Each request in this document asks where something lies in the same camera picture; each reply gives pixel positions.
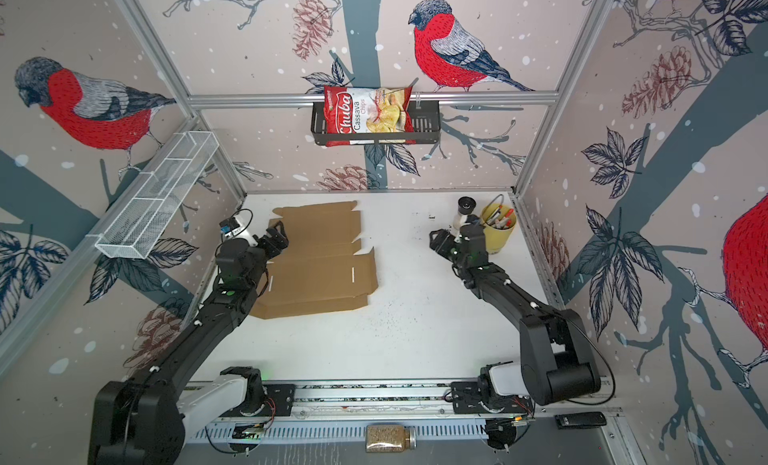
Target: flattened cardboard box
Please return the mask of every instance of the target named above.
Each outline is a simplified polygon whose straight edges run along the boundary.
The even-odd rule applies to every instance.
[[[275,208],[290,242],[267,265],[270,277],[250,314],[259,318],[292,317],[368,305],[379,283],[373,250],[360,251],[360,212],[356,201]]]

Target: black wire basket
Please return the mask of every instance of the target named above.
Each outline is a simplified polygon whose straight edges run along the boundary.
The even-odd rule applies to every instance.
[[[328,142],[367,141],[355,144],[436,144],[440,141],[440,106],[437,100],[422,100],[418,104],[411,101],[408,114],[411,116],[413,132],[395,133],[328,133],[328,123],[323,113],[324,103],[316,102],[312,106],[312,135],[315,143],[326,145]]]

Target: bottle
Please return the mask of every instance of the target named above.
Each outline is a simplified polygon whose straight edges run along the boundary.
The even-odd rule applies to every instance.
[[[469,197],[461,197],[458,200],[458,213],[451,224],[453,231],[458,235],[461,227],[467,223],[467,217],[475,210],[477,202]]]
[[[369,425],[366,427],[368,453],[392,453],[416,448],[416,433],[403,425]]]

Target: black remote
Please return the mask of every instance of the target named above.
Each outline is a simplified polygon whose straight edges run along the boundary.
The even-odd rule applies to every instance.
[[[555,415],[554,419],[558,428],[597,428],[602,427],[607,422],[605,415],[600,412],[569,413],[568,415]]]

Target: yellow cup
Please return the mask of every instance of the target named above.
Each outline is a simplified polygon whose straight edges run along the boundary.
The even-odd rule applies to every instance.
[[[491,203],[482,210],[482,214],[480,215],[483,232],[485,233],[485,250],[491,255],[498,253],[504,248],[504,245],[507,244],[507,240],[509,239],[509,235],[512,233],[512,230],[514,230],[514,226],[518,223],[517,217],[515,217],[514,212],[512,212],[509,216],[512,220],[512,226],[506,230],[497,230],[496,228],[486,225],[485,222],[491,218],[491,215],[496,211],[496,208],[498,208],[498,203]],[[502,217],[510,210],[511,209],[508,206],[502,205]]]

